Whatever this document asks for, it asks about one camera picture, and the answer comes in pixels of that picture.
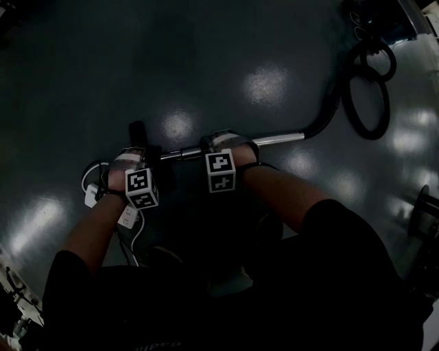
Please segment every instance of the glove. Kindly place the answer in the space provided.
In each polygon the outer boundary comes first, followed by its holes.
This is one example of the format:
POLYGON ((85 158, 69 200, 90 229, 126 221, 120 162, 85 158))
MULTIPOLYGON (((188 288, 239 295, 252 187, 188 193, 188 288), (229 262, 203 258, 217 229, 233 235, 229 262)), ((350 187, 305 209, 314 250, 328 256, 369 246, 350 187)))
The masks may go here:
POLYGON ((233 149, 236 146, 248 144, 259 160, 259 147, 246 136, 238 135, 232 130, 222 130, 203 136, 200 140, 200 147, 204 152, 221 152, 223 149, 233 149))

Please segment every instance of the floor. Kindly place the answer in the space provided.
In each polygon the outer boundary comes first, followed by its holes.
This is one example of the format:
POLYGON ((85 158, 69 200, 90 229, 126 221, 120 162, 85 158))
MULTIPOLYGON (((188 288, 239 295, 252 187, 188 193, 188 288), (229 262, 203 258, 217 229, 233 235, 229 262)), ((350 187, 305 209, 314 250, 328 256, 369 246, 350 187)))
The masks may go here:
MULTIPOLYGON (((56 252, 88 212, 84 168, 129 146, 130 122, 143 121, 149 142, 167 150, 224 128, 249 135, 304 128, 356 43, 338 0, 44 4, 0 49, 0 248, 38 296, 56 252)), ((439 185, 438 45, 420 35, 393 50, 398 69, 387 83, 383 138, 362 139, 340 108, 317 137, 264 147, 261 159, 359 213, 404 277, 420 245, 407 237, 414 200, 424 184, 433 192, 439 185)), ((381 54, 369 62, 388 67, 381 54)), ((372 126, 379 92, 361 80, 352 87, 372 126)), ((176 163, 174 174, 176 188, 147 213, 139 255, 166 235, 209 236, 204 216, 232 216, 200 190, 201 161, 176 163)), ((129 241, 134 233, 123 235, 129 241)), ((117 264, 124 260, 113 242, 106 265, 117 264)))

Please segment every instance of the black cable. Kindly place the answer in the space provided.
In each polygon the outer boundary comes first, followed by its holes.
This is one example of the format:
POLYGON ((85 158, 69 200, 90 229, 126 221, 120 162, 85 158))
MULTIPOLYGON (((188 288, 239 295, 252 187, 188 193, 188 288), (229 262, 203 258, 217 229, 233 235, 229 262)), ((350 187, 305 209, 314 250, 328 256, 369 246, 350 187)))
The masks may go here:
POLYGON ((147 266, 147 264, 145 263, 145 261, 142 261, 135 253, 134 251, 131 250, 131 247, 122 239, 122 236, 119 237, 120 241, 126 246, 126 248, 131 252, 131 254, 140 262, 143 263, 145 266, 147 266))
POLYGON ((131 266, 130 259, 128 258, 128 255, 126 254, 125 247, 123 246, 123 243, 122 243, 122 240, 121 240, 121 235, 120 235, 118 230, 116 231, 116 234, 117 234, 117 240, 119 242, 119 245, 121 246, 122 253, 125 256, 126 265, 127 266, 131 266))
POLYGON ((385 134, 390 122, 390 101, 385 82, 390 80, 395 72, 395 55, 391 48, 381 40, 365 38, 360 43, 356 44, 346 57, 342 74, 336 82, 333 91, 330 95, 324 98, 317 119, 303 131, 305 139, 312 138, 328 126, 340 105, 340 99, 343 99, 343 104, 349 121, 359 135, 369 140, 381 138, 385 134), (390 69, 384 75, 380 75, 376 70, 368 66, 366 58, 368 51, 379 52, 380 50, 383 50, 390 59, 390 69), (360 57, 361 64, 355 64, 357 57, 360 57), (381 89, 384 101, 384 111, 378 126, 373 130, 368 130, 364 126, 355 109, 351 94, 351 80, 354 77, 363 77, 367 80, 376 82, 381 89))
POLYGON ((253 167, 258 167, 258 166, 265 166, 265 167, 273 168, 273 169, 276 169, 277 171, 279 170, 275 166, 270 165, 269 163, 265 163, 265 162, 251 162, 251 163, 248 163, 248 164, 246 164, 244 166, 237 167, 236 168, 236 172, 237 172, 239 177, 242 177, 242 175, 244 174, 244 172, 247 169, 253 168, 253 167))
MULTIPOLYGON (((95 166, 95 165, 99 165, 99 185, 98 185, 98 190, 97 190, 97 192, 96 192, 96 201, 98 201, 98 200, 99 200, 99 199, 100 199, 105 193, 118 193, 118 192, 109 191, 109 190, 107 189, 107 186, 106 186, 105 182, 102 180, 102 166, 101 166, 101 163, 102 163, 102 161, 100 161, 100 160, 97 160, 97 161, 94 161, 94 162, 90 163, 90 164, 87 166, 87 168, 85 168, 84 172, 82 173, 82 177, 81 177, 81 181, 82 181, 82 179, 83 179, 84 176, 85 176, 85 173, 87 173, 87 171, 88 171, 91 167, 93 167, 93 166, 95 166)), ((119 233, 119 231, 118 231, 117 229, 116 229, 116 233, 117 233, 117 240, 118 240, 118 242, 119 242, 119 244, 120 244, 120 246, 121 246, 121 250, 122 250, 123 255, 125 256, 125 259, 126 259, 127 265, 128 265, 128 266, 131 266, 131 262, 130 262, 130 260, 129 260, 129 258, 128 258, 128 255, 126 254, 125 247, 124 247, 123 245, 125 245, 125 246, 131 251, 132 255, 135 256, 136 259, 137 259, 139 262, 145 264, 142 260, 140 260, 140 259, 134 254, 134 252, 131 250, 130 246, 128 246, 128 245, 123 241, 123 239, 121 238, 121 235, 120 235, 120 233, 119 233)))

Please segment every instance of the velcro strap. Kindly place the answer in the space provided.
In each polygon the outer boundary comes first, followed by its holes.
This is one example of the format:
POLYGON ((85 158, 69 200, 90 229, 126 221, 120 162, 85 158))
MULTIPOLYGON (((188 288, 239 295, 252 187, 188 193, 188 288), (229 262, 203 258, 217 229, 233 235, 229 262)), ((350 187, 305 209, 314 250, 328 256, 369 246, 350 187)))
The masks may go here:
POLYGON ((121 169, 126 171, 127 169, 134 169, 138 171, 145 167, 145 161, 143 160, 145 156, 144 147, 128 147, 122 149, 119 152, 118 157, 116 157, 110 164, 106 167, 105 171, 102 173, 102 180, 104 184, 108 184, 108 172, 111 169, 121 169))
POLYGON ((276 169, 277 171, 279 170, 278 168, 276 168, 273 165, 270 165, 269 163, 265 163, 265 162, 252 162, 252 163, 248 163, 244 166, 240 166, 236 169, 238 176, 242 177, 242 175, 244 174, 244 172, 249 169, 249 168, 253 168, 253 167, 259 167, 259 166, 264 166, 264 167, 269 167, 269 168, 273 168, 276 169))
POLYGON ((253 149, 256 159, 259 159, 258 146, 246 136, 239 135, 232 130, 222 130, 204 136, 200 141, 201 148, 206 152, 221 152, 223 149, 232 149, 241 144, 249 144, 253 149))

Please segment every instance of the black hose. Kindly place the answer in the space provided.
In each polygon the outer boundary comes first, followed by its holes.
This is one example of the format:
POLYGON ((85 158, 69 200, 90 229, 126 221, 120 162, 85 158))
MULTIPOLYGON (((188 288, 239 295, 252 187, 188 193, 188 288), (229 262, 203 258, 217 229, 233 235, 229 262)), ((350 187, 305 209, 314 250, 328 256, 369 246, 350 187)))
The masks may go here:
POLYGON ((125 251, 125 247, 123 246, 123 241, 122 241, 122 238, 121 238, 121 233, 119 233, 119 231, 117 230, 116 234, 117 234, 117 240, 119 242, 119 245, 121 246, 122 254, 125 257, 126 265, 127 266, 131 266, 130 259, 128 258, 128 255, 126 254, 126 251, 125 251))
POLYGON ((390 80, 395 72, 395 55, 385 43, 375 39, 364 39, 356 44, 346 57, 342 74, 335 84, 335 88, 329 96, 324 98, 318 118, 303 131, 305 139, 312 138, 328 126, 335 111, 338 109, 341 98, 343 99, 343 104, 349 121, 351 121, 351 124, 357 133, 363 138, 370 140, 381 138, 387 130, 390 122, 390 102, 385 82, 390 80), (378 52, 380 50, 385 51, 390 59, 390 70, 385 75, 380 75, 376 70, 368 66, 366 59, 368 51, 378 52), (355 64, 355 59, 358 56, 360 57, 361 64, 355 64), (374 130, 369 130, 364 126, 355 109, 351 94, 351 80, 354 77, 363 77, 372 82, 376 82, 381 89, 384 101, 384 111, 378 126, 374 130))

